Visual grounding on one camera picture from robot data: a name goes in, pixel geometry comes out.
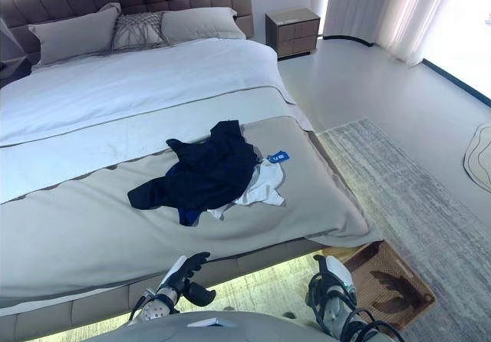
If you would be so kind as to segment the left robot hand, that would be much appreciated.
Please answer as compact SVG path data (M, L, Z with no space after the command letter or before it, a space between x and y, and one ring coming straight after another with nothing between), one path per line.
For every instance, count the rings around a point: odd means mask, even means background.
M163 279L157 291L171 289L176 292L177 298L184 296L190 303L199 307L211 304L216 292L214 290L209 291L202 285L190 280L207 263L209 256L209 252L200 252L186 258L178 269Z

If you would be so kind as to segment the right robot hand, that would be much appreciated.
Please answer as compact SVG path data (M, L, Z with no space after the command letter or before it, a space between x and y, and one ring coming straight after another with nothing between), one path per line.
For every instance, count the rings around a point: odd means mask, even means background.
M323 278L331 278L336 285L341 286L347 292L355 289L350 271L336 257L329 255L315 255L320 274Z

